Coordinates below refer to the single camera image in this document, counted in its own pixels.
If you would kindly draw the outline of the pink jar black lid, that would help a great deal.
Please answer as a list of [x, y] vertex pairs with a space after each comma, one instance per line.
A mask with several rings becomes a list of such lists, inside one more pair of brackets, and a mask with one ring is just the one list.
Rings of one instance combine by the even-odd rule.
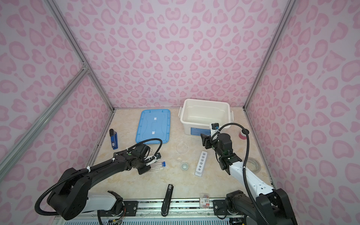
[[246, 139], [247, 139], [247, 138], [246, 138], [246, 134], [243, 132], [243, 130], [241, 130], [241, 131], [239, 132], [239, 138], [242, 139], [242, 140], [246, 140]]

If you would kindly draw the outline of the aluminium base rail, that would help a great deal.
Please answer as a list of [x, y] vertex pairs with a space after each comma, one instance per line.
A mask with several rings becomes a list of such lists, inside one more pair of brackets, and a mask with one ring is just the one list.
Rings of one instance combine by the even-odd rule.
[[210, 198], [203, 208], [198, 198], [173, 198], [167, 216], [161, 215], [163, 199], [128, 199], [114, 216], [107, 211], [89, 211], [72, 220], [57, 218], [55, 225], [254, 225], [246, 213], [233, 211], [225, 199]]

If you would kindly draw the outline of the staples box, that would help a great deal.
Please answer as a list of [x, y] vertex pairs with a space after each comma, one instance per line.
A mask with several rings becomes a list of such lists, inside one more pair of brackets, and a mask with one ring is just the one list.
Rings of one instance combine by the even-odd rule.
[[208, 193], [200, 193], [199, 206], [203, 209], [207, 209], [210, 207], [210, 198]]

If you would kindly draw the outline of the white plastic storage bin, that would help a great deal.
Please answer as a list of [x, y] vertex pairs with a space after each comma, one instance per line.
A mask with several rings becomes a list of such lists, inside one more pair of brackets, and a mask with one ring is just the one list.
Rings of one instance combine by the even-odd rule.
[[211, 134], [211, 124], [220, 126], [234, 121], [233, 111], [225, 102], [186, 99], [178, 116], [186, 135], [200, 136]]

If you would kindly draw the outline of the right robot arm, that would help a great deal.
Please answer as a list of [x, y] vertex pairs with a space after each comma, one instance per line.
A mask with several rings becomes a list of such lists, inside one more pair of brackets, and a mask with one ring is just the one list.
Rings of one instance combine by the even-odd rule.
[[201, 134], [205, 149], [213, 149], [220, 168], [239, 181], [243, 191], [234, 191], [225, 198], [230, 214], [242, 214], [246, 225], [296, 225], [295, 213], [288, 194], [281, 188], [267, 185], [246, 167], [243, 159], [233, 151], [229, 134], [216, 137]]

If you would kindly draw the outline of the white test tube rack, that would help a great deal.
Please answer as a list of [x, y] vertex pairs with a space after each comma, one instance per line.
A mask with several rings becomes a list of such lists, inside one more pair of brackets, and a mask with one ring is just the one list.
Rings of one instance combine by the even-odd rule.
[[198, 176], [198, 177], [203, 176], [203, 171], [204, 171], [204, 166], [206, 163], [207, 155], [208, 155], [208, 153], [206, 151], [201, 152], [197, 166], [196, 166], [195, 176]]

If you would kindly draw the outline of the blue cap test tube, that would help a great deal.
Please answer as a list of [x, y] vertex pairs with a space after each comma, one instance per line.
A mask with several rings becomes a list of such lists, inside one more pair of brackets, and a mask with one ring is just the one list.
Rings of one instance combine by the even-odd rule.
[[161, 167], [152, 167], [151, 169], [150, 169], [150, 171], [151, 172], [154, 172], [154, 171], [161, 171], [161, 170], [164, 170], [165, 169], [165, 167], [163, 167], [163, 166], [161, 166]]
[[163, 168], [165, 166], [166, 166], [165, 162], [156, 162], [156, 163], [151, 165], [152, 168]]

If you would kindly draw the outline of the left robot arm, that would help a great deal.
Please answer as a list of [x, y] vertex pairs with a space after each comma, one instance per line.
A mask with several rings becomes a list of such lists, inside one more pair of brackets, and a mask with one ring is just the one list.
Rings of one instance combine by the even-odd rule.
[[139, 175], [151, 169], [161, 159], [160, 150], [150, 155], [150, 147], [144, 143], [118, 151], [100, 164], [84, 169], [67, 169], [59, 181], [47, 189], [36, 201], [34, 210], [41, 216], [60, 215], [71, 220], [81, 213], [105, 211], [118, 216], [125, 213], [123, 198], [114, 191], [90, 193], [90, 189], [101, 181], [120, 172], [135, 168]]

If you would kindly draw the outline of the small white ceramic crucible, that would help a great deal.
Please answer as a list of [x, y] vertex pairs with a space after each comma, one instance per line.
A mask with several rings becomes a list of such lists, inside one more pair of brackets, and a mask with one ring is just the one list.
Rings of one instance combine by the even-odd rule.
[[188, 168], [189, 168], [188, 163], [182, 162], [182, 164], [181, 164], [181, 169], [182, 169], [183, 171], [186, 171], [186, 170], [188, 170]]

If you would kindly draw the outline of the black stapler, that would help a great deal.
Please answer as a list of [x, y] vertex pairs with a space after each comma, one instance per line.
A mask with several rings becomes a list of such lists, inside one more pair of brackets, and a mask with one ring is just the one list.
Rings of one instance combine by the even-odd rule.
[[166, 190], [166, 195], [161, 207], [161, 216], [166, 217], [169, 214], [170, 204], [172, 200], [174, 186], [169, 184]]

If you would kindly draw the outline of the clear glass petri dish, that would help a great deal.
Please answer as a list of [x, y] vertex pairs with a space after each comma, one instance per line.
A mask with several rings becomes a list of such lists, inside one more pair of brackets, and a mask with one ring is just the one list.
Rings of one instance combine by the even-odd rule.
[[189, 149], [189, 145], [186, 142], [179, 142], [176, 145], [176, 151], [178, 152], [178, 154], [185, 154], [188, 152]]

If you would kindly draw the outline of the blue plastic bin lid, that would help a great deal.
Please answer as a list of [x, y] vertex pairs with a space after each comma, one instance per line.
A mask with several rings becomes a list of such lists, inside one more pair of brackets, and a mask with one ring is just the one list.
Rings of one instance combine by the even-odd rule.
[[136, 142], [158, 138], [168, 143], [170, 138], [171, 112], [168, 109], [144, 110], [141, 113]]

